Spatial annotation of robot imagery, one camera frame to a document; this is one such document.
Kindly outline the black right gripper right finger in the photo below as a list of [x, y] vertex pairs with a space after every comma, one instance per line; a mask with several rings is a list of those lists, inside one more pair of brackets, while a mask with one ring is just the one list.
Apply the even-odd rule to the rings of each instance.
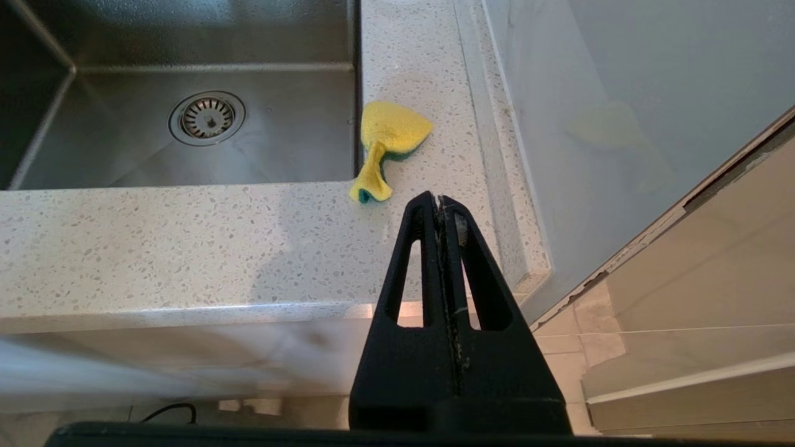
[[570, 435], [564, 396], [471, 212], [443, 199], [443, 279], [454, 396], [443, 427]]

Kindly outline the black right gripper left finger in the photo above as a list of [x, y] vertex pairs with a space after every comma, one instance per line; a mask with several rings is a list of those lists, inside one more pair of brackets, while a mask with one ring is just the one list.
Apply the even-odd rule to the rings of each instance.
[[[452, 263], [448, 227], [431, 192], [409, 201], [397, 235], [350, 391], [350, 426], [461, 432], [461, 368], [455, 348], [455, 311], [462, 303], [460, 269]], [[415, 243], [423, 322], [403, 327], [398, 319]]]

